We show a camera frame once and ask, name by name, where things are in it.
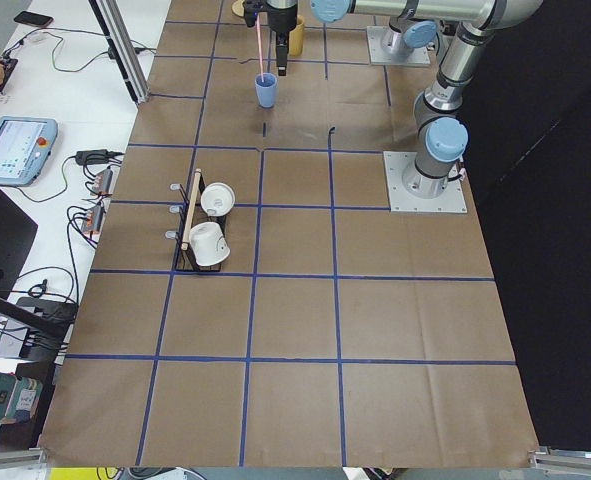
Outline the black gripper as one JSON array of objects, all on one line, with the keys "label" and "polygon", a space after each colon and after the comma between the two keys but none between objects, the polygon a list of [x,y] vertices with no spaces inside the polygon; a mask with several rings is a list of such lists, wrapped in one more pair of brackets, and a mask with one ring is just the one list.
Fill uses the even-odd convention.
[{"label": "black gripper", "polygon": [[276,32],[276,68],[279,76],[287,75],[289,36],[297,26],[297,0],[267,0],[269,27]]},{"label": "black gripper", "polygon": [[253,28],[259,22],[259,14],[265,10],[265,2],[263,0],[244,0],[243,9],[246,26]]}]

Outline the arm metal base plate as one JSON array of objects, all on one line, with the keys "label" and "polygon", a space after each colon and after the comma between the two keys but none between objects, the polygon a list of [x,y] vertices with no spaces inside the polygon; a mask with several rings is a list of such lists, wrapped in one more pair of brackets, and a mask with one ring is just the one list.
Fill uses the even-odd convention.
[{"label": "arm metal base plate", "polygon": [[434,23],[416,23],[404,32],[397,32],[391,27],[369,26],[366,33],[372,65],[418,68],[430,66],[427,45],[435,39],[437,34]]},{"label": "arm metal base plate", "polygon": [[416,152],[384,151],[384,171],[392,213],[466,214],[462,180],[453,166],[442,179],[423,176],[415,165]]}]

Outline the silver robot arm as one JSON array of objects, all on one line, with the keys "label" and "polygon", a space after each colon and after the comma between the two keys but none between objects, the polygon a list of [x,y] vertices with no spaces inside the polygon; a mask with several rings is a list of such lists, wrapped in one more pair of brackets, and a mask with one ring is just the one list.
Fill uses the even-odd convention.
[{"label": "silver robot arm", "polygon": [[324,23],[347,14],[384,15],[393,22],[411,19],[455,21],[454,38],[439,62],[434,83],[414,104],[420,147],[402,174],[413,196],[433,199],[453,179],[449,172],[461,160],[468,142],[456,118],[462,92],[473,77],[486,45],[496,31],[520,24],[542,5],[540,1],[313,1],[311,10]]},{"label": "silver robot arm", "polygon": [[[275,33],[276,65],[280,76],[287,74],[290,34],[297,27],[296,0],[246,1],[243,4],[246,25],[259,24],[262,12]],[[430,59],[426,46],[437,39],[433,20],[415,18],[416,1],[312,1],[311,12],[323,23],[334,23],[348,14],[387,16],[386,26],[369,26],[367,41],[373,65],[427,67]]]}]

